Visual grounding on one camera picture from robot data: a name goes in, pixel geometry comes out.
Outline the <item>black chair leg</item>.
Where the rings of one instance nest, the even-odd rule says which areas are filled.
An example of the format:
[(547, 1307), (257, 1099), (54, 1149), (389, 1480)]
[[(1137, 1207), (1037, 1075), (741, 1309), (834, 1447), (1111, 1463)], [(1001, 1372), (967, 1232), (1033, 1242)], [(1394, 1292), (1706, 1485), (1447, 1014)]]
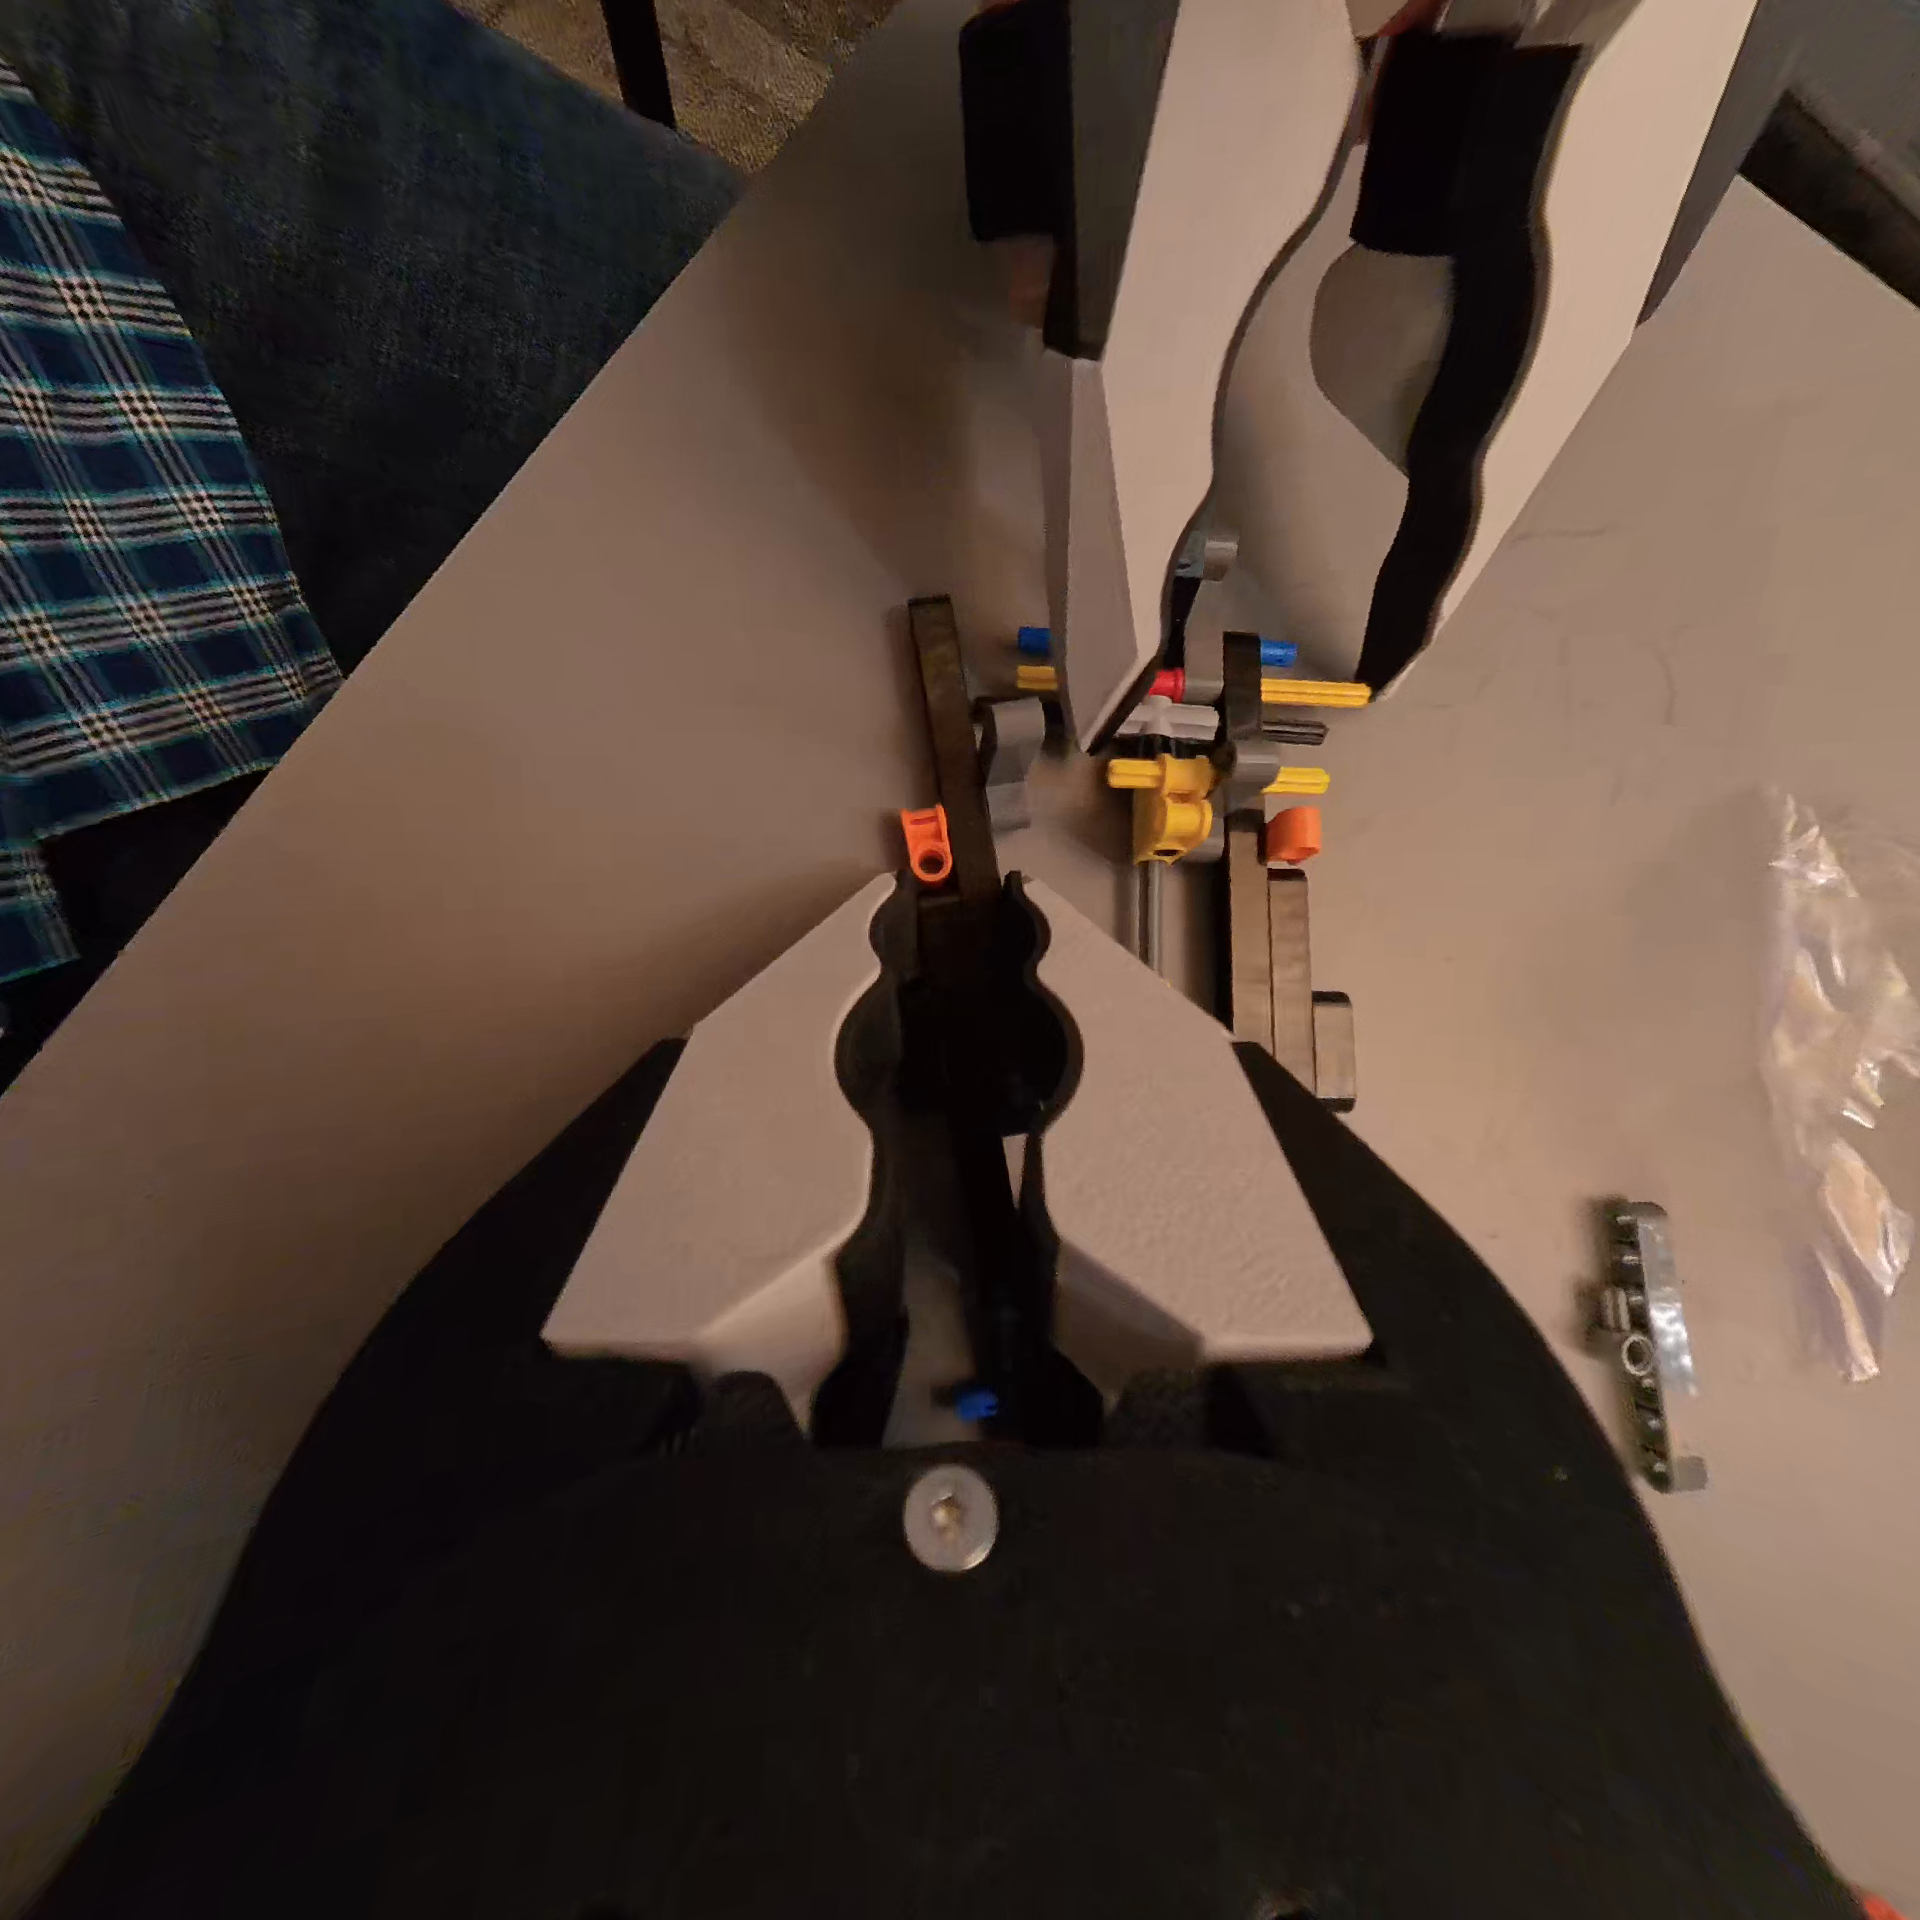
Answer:
[(597, 4), (607, 37), (618, 99), (635, 117), (675, 131), (678, 126), (665, 64), (659, 3), (605, 0)]

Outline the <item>blue plaid shirt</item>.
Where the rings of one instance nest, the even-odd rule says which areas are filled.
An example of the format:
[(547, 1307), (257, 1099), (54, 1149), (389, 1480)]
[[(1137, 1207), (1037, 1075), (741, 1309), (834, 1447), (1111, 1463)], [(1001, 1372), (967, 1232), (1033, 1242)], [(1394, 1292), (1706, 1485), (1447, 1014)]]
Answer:
[(340, 682), (202, 347), (5, 64), (5, 982), (81, 955), (49, 843), (268, 772)]

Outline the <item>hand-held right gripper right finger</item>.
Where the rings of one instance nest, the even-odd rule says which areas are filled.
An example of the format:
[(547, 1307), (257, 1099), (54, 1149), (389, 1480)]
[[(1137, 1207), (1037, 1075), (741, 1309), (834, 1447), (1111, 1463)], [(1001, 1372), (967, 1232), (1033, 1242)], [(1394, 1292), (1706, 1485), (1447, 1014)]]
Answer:
[(1229, 1030), (1043, 880), (1003, 885), (1021, 988), (1063, 1035), (1028, 1131), (1031, 1333), (1003, 1420), (1093, 1445), (1145, 1376), (1357, 1360), (1373, 1343)]

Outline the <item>black lego technic model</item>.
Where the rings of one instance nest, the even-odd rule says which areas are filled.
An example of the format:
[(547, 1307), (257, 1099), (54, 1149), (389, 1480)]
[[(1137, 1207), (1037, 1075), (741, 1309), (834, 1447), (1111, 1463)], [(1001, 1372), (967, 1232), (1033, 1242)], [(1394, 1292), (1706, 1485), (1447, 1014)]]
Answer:
[[(1023, 939), (1010, 931), (1001, 895), (1010, 875), (1035, 877), (1010, 864), (998, 836), (1027, 771), (1046, 748), (1050, 695), (981, 702), (943, 595), (909, 599), (905, 634), (932, 790), (948, 814), (954, 872), (943, 887), (921, 887), (914, 965), (903, 988), (903, 1094), (939, 1122), (958, 1210), (971, 1376), (955, 1400), (979, 1403), (989, 1435), (1033, 1445), (1003, 1420), (1006, 1384), (1019, 1370), (1021, 1333), (1033, 1330), (1037, 1301), (1018, 1200), (1028, 1131), (1063, 1071), (1063, 1035), (1021, 988)], [(1141, 880), (1139, 947), (1122, 947), (1229, 1030), (1258, 1092), (1258, 1076), (1275, 1071), (1316, 1111), (1343, 1112), (1354, 1103), (1354, 1011), (1315, 991), (1306, 875), (1266, 856), (1266, 832), (1308, 824), (1306, 811), (1263, 815), (1258, 790), (1250, 806), (1226, 810), (1236, 798), (1233, 778), (1270, 784), (1290, 772), (1258, 757), (1262, 746), (1258, 731), (1244, 730), (1191, 748), (1169, 743), (1156, 754), (1126, 741), (1102, 762), (1111, 790), (1137, 806), (1129, 853)], [(1129, 1396), (1159, 1387), (1211, 1384), (1234, 1373), (1315, 1382), (1351, 1373), (1365, 1356), (1145, 1376), (1122, 1392), (1100, 1431)]]

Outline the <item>clear plastic bag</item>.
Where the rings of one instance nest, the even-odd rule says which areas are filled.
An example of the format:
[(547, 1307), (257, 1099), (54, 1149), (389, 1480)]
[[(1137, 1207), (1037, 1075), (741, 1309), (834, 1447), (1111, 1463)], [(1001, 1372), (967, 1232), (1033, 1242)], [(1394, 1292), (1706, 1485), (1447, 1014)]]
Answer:
[(1867, 1384), (1915, 1295), (1915, 842), (1781, 786), (1767, 792), (1761, 1083), (1809, 1339)]

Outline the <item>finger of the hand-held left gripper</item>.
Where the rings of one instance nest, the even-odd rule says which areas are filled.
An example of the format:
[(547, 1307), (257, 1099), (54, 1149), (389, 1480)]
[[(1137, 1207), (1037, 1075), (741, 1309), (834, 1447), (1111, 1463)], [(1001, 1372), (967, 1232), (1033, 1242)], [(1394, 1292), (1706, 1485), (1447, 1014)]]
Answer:
[(1327, 199), (1357, 87), (1343, 3), (1173, 4), (1107, 347), (1041, 350), (1051, 658), (1086, 751), (1159, 667), (1233, 356)]
[(1355, 677), (1434, 644), (1631, 344), (1756, 4), (1434, 4), (1378, 42), (1349, 420), (1406, 495)]

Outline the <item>grey lego beam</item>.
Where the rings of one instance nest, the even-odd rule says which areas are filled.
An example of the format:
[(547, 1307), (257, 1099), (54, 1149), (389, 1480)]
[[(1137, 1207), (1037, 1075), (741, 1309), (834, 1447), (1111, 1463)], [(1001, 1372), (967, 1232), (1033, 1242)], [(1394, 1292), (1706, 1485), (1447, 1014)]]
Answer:
[(1606, 1196), (1593, 1222), (1601, 1271), (1581, 1294), (1581, 1330), (1617, 1384), (1622, 1458), (1652, 1492), (1703, 1495), (1711, 1477), (1689, 1447), (1699, 1378), (1671, 1218), (1655, 1202)]

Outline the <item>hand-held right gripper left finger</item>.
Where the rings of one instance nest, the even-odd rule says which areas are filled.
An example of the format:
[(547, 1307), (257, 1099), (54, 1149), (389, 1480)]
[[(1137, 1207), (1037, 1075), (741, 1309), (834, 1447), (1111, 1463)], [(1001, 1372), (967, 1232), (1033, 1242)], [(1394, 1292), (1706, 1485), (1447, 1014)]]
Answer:
[(691, 1029), (543, 1319), (549, 1351), (769, 1376), (811, 1429), (847, 1352), (834, 1264), (875, 1159), (834, 1055), (895, 888), (869, 880)]

